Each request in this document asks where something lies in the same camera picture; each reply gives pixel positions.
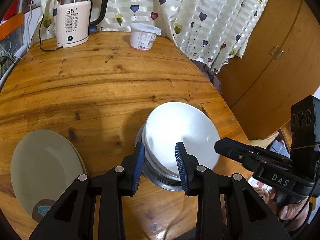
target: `cabinet door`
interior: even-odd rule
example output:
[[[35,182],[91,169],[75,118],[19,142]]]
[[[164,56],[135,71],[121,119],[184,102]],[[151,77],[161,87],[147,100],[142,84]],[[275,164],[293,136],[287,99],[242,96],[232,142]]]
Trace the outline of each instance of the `cabinet door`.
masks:
[[[320,25],[304,1],[282,50],[231,108],[249,139],[278,130],[290,120],[291,106],[320,85]]]
[[[221,68],[222,97],[232,107],[265,71],[272,49],[284,43],[297,17],[302,0],[269,0],[252,31],[242,59],[234,57]]]

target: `screw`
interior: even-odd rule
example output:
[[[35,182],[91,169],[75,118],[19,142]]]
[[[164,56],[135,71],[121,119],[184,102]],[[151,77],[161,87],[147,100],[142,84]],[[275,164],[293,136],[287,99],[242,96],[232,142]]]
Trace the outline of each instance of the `screw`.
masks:
[[[124,171],[124,167],[122,167],[122,166],[115,167],[115,172],[121,172],[121,171]]]
[[[236,174],[233,175],[233,178],[235,180],[239,180],[240,181],[242,179],[242,176],[240,174],[236,173]]]
[[[205,171],[205,167],[202,165],[197,166],[197,171]]]
[[[79,181],[85,181],[88,178],[88,176],[86,174],[81,174],[78,179]]]

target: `stack of plates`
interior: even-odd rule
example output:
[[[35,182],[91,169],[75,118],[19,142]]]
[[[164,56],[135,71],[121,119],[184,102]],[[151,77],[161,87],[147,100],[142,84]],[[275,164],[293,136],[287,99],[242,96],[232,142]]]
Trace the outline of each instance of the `stack of plates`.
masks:
[[[26,135],[12,156],[14,193],[22,208],[37,222],[80,174],[88,172],[76,148],[50,130]]]
[[[180,102],[162,104],[151,112],[137,137],[145,145],[142,171],[156,185],[180,191],[176,143],[182,141],[200,165],[213,169],[219,159],[214,150],[219,139],[211,120],[197,108]]]

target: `table surface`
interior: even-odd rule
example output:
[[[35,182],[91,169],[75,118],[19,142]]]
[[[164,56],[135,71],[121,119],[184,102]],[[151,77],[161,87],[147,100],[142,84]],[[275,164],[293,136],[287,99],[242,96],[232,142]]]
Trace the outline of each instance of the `table surface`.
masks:
[[[200,106],[221,138],[249,143],[232,112],[201,71],[169,39],[149,51],[129,46],[129,33],[93,33],[89,41],[54,52],[39,44],[14,68],[0,92],[0,208],[25,240],[37,225],[20,207],[10,179],[13,151],[28,133],[53,130],[72,141],[90,176],[104,174],[133,152],[136,134],[159,104]],[[46,49],[56,40],[44,41]],[[214,171],[250,173],[220,157]],[[173,239],[196,225],[197,197],[170,192],[141,176],[135,197],[123,197],[131,239]],[[96,205],[96,216],[99,211]],[[97,239],[97,223],[94,225]]]

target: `metal door handle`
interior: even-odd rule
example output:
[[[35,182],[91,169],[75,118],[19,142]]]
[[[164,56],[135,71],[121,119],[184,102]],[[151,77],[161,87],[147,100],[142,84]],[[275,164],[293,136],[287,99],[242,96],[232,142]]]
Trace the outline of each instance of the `metal door handle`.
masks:
[[[279,58],[281,57],[282,53],[284,53],[284,50],[281,50],[278,55],[276,56],[276,60],[279,60]]]
[[[279,48],[279,46],[275,46],[272,51],[270,52],[270,55],[273,56],[273,54],[276,52],[276,50]]]

